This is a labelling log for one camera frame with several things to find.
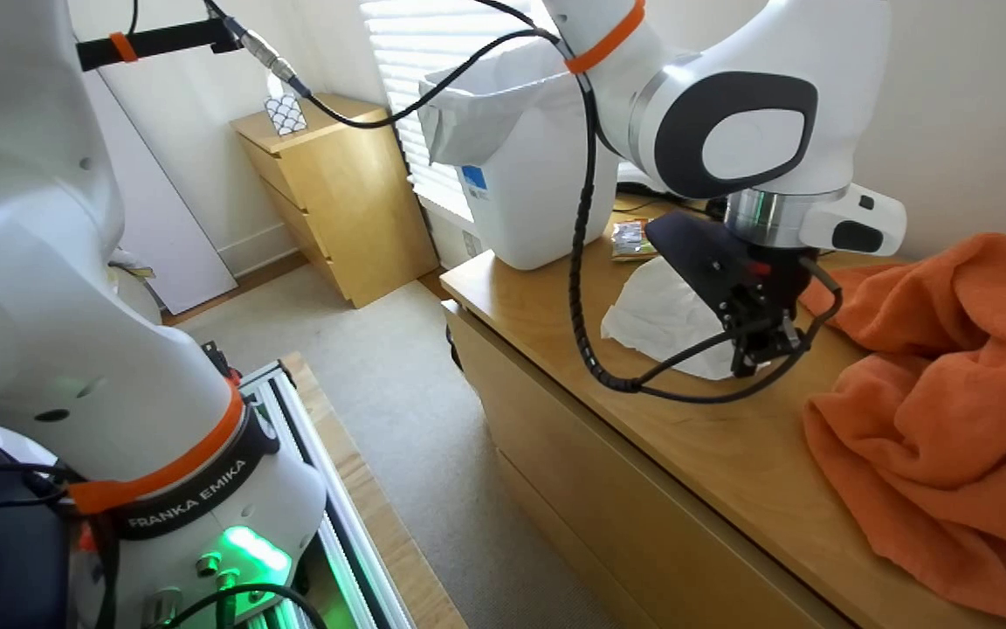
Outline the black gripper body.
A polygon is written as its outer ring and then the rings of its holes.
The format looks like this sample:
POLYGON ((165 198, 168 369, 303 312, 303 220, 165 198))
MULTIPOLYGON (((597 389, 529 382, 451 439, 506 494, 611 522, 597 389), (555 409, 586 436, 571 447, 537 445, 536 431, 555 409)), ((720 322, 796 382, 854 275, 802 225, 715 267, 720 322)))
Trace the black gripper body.
POLYGON ((739 377, 770 359, 796 359, 810 346, 793 324, 818 267, 810 247, 749 245, 725 225, 690 212, 646 225, 646 241, 720 317, 739 377))

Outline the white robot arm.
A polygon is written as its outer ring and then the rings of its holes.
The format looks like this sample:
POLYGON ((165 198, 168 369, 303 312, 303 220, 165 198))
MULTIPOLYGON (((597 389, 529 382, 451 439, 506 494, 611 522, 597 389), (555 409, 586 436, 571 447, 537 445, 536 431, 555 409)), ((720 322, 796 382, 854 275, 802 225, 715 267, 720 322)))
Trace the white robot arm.
MULTIPOLYGON (((887 0, 767 0, 698 55, 642 0, 544 0, 487 78, 423 86, 431 151, 466 168, 497 254, 572 247, 634 162, 675 195, 775 204, 725 245, 818 253, 866 210, 854 153, 891 43, 887 0)), ((200 614, 195 566, 252 530, 303 553, 324 480, 285 418, 110 274, 124 204, 89 101, 110 45, 65 0, 0 0, 0 614, 150 629, 200 614)))

